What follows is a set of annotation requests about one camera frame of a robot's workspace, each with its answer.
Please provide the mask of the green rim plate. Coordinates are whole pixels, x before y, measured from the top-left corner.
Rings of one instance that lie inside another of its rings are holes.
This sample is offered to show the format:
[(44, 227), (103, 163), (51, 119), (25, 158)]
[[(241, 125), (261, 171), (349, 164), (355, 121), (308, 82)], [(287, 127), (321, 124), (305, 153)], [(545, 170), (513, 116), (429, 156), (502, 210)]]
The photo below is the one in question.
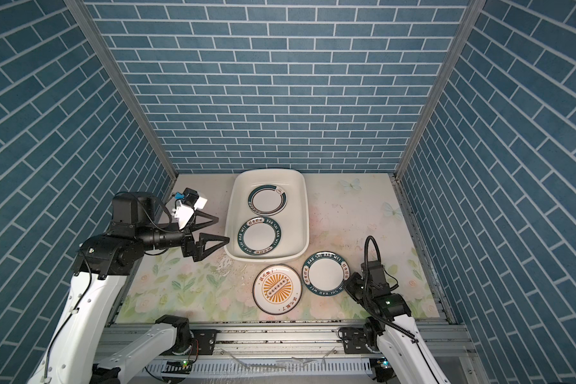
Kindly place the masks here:
[(331, 297), (344, 290), (344, 282), (350, 278), (350, 267), (339, 254), (321, 251), (312, 254), (302, 265), (305, 287), (320, 297)]
[(245, 254), (258, 256), (273, 251), (282, 239), (280, 225), (269, 217), (255, 217), (238, 230), (238, 247)]
[(287, 193), (276, 185), (261, 185), (248, 196), (248, 206), (261, 216), (273, 216), (281, 212), (287, 204)]

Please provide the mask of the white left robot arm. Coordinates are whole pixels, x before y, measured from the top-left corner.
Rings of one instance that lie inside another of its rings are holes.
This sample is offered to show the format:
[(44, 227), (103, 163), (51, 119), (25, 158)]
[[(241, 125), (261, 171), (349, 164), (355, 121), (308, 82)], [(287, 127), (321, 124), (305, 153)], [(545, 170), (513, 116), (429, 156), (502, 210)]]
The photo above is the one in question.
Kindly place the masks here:
[(203, 212), (206, 198), (187, 188), (165, 210), (167, 224), (155, 222), (163, 203), (147, 192), (119, 192), (112, 199), (106, 232), (84, 241), (73, 265), (65, 307), (31, 383), (128, 383), (161, 353), (189, 357), (198, 348), (187, 318), (163, 315), (143, 336), (117, 355), (96, 363), (102, 332), (134, 264), (179, 248), (185, 258), (201, 262), (229, 243), (229, 238), (196, 231), (218, 222)]

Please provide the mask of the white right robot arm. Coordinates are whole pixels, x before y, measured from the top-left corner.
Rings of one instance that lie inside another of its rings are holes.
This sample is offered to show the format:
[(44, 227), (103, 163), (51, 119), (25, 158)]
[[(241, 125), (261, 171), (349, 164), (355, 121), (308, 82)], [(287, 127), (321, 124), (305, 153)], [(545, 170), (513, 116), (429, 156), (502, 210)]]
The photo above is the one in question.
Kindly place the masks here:
[(385, 278), (353, 273), (344, 291), (368, 313), (365, 345), (379, 352), (401, 383), (448, 383), (450, 380), (426, 345), (403, 296)]

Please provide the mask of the white plastic bin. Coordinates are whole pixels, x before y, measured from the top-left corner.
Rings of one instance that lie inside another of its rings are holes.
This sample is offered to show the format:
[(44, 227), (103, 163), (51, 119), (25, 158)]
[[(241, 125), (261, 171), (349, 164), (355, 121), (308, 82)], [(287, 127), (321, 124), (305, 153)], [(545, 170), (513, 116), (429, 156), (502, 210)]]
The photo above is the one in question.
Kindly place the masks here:
[(225, 252), (242, 262), (287, 262), (310, 243), (307, 185), (303, 174), (265, 169), (240, 174), (230, 196)]

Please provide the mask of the orange sunburst plate front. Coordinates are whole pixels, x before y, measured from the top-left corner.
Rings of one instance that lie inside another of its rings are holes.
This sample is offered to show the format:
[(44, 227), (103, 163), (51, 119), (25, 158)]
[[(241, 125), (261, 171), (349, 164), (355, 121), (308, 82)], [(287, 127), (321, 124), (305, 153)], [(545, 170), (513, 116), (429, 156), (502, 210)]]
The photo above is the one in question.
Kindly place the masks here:
[(253, 299), (268, 315), (284, 315), (294, 310), (302, 298), (301, 277), (292, 267), (278, 264), (265, 268), (255, 278)]

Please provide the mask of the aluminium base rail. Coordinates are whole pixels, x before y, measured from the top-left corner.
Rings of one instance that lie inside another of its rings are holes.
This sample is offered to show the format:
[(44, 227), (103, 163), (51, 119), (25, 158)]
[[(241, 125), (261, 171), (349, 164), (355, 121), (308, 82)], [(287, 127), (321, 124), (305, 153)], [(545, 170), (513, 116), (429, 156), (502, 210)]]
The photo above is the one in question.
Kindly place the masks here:
[[(416, 321), (448, 383), (489, 381), (465, 326)], [(379, 352), (365, 345), (363, 321), (193, 323), (191, 356), (161, 353), (137, 376), (177, 383), (296, 375), (364, 374), (400, 382)]]

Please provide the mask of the aluminium corner frame left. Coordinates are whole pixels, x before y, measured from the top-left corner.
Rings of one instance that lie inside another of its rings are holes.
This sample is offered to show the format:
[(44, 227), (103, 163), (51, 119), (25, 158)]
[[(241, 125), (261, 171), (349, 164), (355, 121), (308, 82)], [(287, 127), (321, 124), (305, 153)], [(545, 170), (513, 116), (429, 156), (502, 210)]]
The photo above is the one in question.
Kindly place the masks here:
[(115, 57), (107, 46), (99, 28), (95, 24), (88, 11), (84, 1), (79, 0), (65, 0), (68, 11), (72, 14), (75, 22), (86, 37), (88, 43), (91, 45), (94, 53), (96, 53), (103, 68), (109, 75), (110, 80), (115, 85), (116, 90), (122, 96), (129, 112), (132, 113), (134, 119), (139, 125), (140, 130), (147, 138), (153, 151), (157, 155), (160, 163), (163, 165), (166, 173), (174, 182), (179, 173), (176, 171), (172, 161), (163, 148), (157, 134), (151, 126), (145, 112), (143, 111), (139, 101), (134, 95), (131, 87), (128, 84), (122, 70), (120, 69)]

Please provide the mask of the aluminium corner frame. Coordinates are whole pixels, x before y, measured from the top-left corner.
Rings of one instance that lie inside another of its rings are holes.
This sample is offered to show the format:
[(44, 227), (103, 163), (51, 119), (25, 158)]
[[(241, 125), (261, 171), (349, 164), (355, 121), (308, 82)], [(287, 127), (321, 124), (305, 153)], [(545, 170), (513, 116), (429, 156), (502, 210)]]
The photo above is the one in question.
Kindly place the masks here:
[(404, 151), (403, 156), (401, 157), (401, 160), (397, 166), (395, 179), (398, 181), (401, 180), (407, 172), (408, 166), (414, 156), (414, 153), (416, 152), (420, 139), (427, 129), (427, 124), (430, 122), (430, 119), (438, 105), (445, 86), (450, 79), (450, 76), (452, 75), (452, 72), (459, 60), (459, 56), (462, 53), (465, 44), (467, 43), (467, 39), (469, 38), (470, 33), (472, 32), (485, 4), (485, 0), (473, 0), (469, 1), (468, 3), (468, 7), (462, 16), (461, 22), (459, 23), (457, 34), (449, 46), (449, 50), (447, 51), (446, 57), (440, 67), (440, 71), (432, 88), (430, 89), (427, 102), (422, 108), (419, 120), (414, 125), (414, 130), (407, 142), (406, 150)]
[(128, 84), (122, 70), (120, 69), (115, 57), (107, 46), (99, 28), (95, 24), (88, 11), (84, 1), (79, 0), (65, 0), (68, 11), (72, 14), (75, 22), (86, 37), (88, 43), (91, 45), (94, 53), (96, 53), (103, 68), (109, 75), (110, 80), (115, 85), (116, 90), (122, 96), (129, 112), (132, 113), (134, 119), (139, 125), (140, 130), (147, 138), (153, 151), (157, 155), (160, 163), (163, 165), (166, 173), (174, 182), (179, 173), (176, 171), (172, 161), (163, 148), (157, 134), (151, 126), (145, 112), (143, 111), (139, 101), (134, 95), (131, 87)]

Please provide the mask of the aluminium corner frame right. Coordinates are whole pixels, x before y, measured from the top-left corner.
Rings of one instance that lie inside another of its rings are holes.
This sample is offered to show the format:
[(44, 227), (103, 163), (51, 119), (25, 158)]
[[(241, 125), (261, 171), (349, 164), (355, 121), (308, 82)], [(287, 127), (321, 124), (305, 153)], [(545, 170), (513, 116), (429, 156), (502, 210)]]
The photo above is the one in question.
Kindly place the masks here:
[(473, 0), (469, 1), (468, 3), (468, 7), (462, 16), (461, 22), (459, 23), (457, 34), (449, 46), (449, 50), (447, 51), (446, 57), (440, 67), (440, 71), (432, 88), (430, 89), (427, 102), (422, 108), (419, 120), (414, 125), (414, 130), (407, 142), (406, 150), (404, 151), (403, 156), (401, 157), (401, 160), (397, 166), (395, 179), (398, 181), (401, 180), (407, 172), (408, 166), (414, 156), (414, 153), (416, 152), (420, 139), (427, 129), (427, 124), (430, 122), (430, 119), (438, 105), (445, 86), (450, 79), (450, 76), (452, 75), (452, 72), (459, 60), (459, 56), (462, 53), (465, 44), (467, 43), (467, 39), (469, 38), (470, 33), (472, 32), (485, 4), (485, 0)]

